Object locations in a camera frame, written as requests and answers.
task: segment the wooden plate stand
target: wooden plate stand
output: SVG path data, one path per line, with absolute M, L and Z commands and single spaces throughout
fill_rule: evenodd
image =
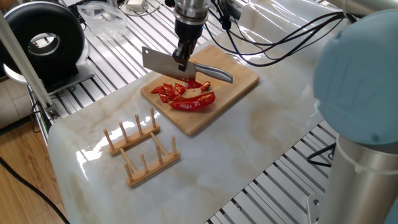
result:
M 153 140 L 156 142 L 156 153 L 158 157 L 158 161 L 153 162 L 149 166 L 147 166 L 144 155 L 141 153 L 141 161 L 142 165 L 144 166 L 142 170 L 137 171 L 136 168 L 133 166 L 132 162 L 129 160 L 127 157 L 126 153 L 124 152 L 123 148 L 120 148 L 120 152 L 122 153 L 124 159 L 126 160 L 126 164 L 124 165 L 124 168 L 127 173 L 127 178 L 126 182 L 127 184 L 132 187 L 133 185 L 137 184 L 138 182 L 144 180 L 148 176 L 154 174 L 161 168 L 167 166 L 173 161 L 176 161 L 180 157 L 180 153 L 177 151 L 175 147 L 175 136 L 172 136 L 172 142 L 173 142 L 173 151 L 171 153 L 167 153 L 167 151 L 164 149 L 164 147 L 161 145 L 159 140 L 155 137 L 154 133 L 150 133 L 152 136 Z
M 130 136 L 127 136 L 126 130 L 124 130 L 122 122 L 119 122 L 119 126 L 120 126 L 120 129 L 122 130 L 124 139 L 116 142 L 115 144 L 113 144 L 112 140 L 109 138 L 108 131 L 106 129 L 104 129 L 105 137 L 109 143 L 109 147 L 108 147 L 109 153 L 113 156 L 116 153 L 118 153 L 119 151 L 121 151 L 121 149 L 127 149 L 129 146 L 132 146 L 134 143 L 137 143 L 137 142 L 145 139 L 151 133 L 156 133 L 156 132 L 160 131 L 160 126 L 155 122 L 155 114 L 154 114 L 153 108 L 150 108 L 150 116 L 151 116 L 151 120 L 152 120 L 152 125 L 142 129 L 141 124 L 139 123 L 138 114 L 136 114 L 136 123 L 137 123 L 137 127 L 138 127 L 138 132 L 136 132 Z

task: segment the wooden peg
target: wooden peg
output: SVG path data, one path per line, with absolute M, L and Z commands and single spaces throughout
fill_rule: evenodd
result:
M 150 119 L 152 120 L 152 127 L 156 128 L 154 108 L 150 108 Z
M 133 173 L 136 173 L 137 170 L 136 168 L 132 165 L 131 161 L 129 160 L 129 158 L 127 157 L 126 153 L 124 152 L 124 149 L 120 149 L 120 152 L 122 153 L 124 159 L 126 160 L 127 164 L 129 164 L 130 169 L 132 170 Z
M 111 141 L 111 139 L 109 138 L 109 134 L 108 134 L 108 131 L 107 131 L 106 129 L 104 129 L 104 134 L 105 134 L 106 140 L 108 140 L 108 143 L 109 143 L 110 148 L 111 148 L 111 149 L 114 149 L 113 144 L 112 144 L 112 141 Z
M 157 152 L 157 158 L 159 159 L 159 164 L 163 164 L 162 155 L 160 153 L 160 147 L 158 144 L 156 145 L 156 152 Z
M 131 175 L 131 173 L 130 173 L 130 169 L 129 169 L 129 167 L 127 166 L 127 164 L 124 164 L 124 169 L 126 170 L 127 177 L 129 178 L 129 181 L 132 182 L 132 175 Z
M 142 165 L 144 165 L 144 171 L 148 172 L 148 167 L 147 163 L 145 162 L 144 155 L 141 153 L 139 156 L 141 157 Z
M 152 139 L 154 139 L 156 145 L 158 145 L 160 147 L 160 149 L 162 150 L 163 154 L 166 156 L 167 155 L 167 151 L 164 149 L 164 147 L 162 146 L 162 144 L 159 142 L 159 140 L 157 140 L 156 136 L 154 135 L 154 133 L 150 133 L 150 135 L 152 136 Z
M 175 136 L 172 136 L 173 142 L 173 156 L 177 155 L 177 148 L 175 147 Z
M 123 137 L 124 137 L 125 142 L 126 142 L 126 143 L 129 142 L 129 138 L 127 137 L 126 130 L 124 130 L 124 127 L 123 127 L 122 122 L 119 122 L 119 126 L 120 126 L 120 129 L 122 130 L 122 133 L 123 133 Z
M 139 123 L 138 114 L 136 114 L 136 123 L 137 123 L 137 128 L 138 128 L 139 134 L 142 134 L 142 128 L 141 128 L 141 124 Z

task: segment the metal pole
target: metal pole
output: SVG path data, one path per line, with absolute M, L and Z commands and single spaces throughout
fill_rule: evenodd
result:
M 319 224 L 383 224 L 398 195 L 398 150 L 337 138 Z
M 25 52 L 21 45 L 19 45 L 18 40 L 1 12 L 0 15 L 0 41 L 9 52 L 22 75 L 26 78 L 26 81 L 42 106 L 44 108 L 52 108 L 51 113 L 53 114 L 56 111 L 49 94 L 45 91 L 43 83 L 37 76 L 36 71 L 33 69 L 32 64 L 30 64 L 29 59 L 26 57 Z

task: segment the wooden floor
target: wooden floor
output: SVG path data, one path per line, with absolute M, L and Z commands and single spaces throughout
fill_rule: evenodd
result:
M 0 156 L 66 215 L 41 133 L 27 123 L 0 136 Z M 0 224 L 63 223 L 39 196 L 0 166 Z

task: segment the plastic bag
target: plastic bag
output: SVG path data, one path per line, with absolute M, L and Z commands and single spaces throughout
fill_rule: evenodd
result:
M 96 36 L 114 39 L 128 32 L 126 15 L 105 2 L 92 1 L 77 10 Z

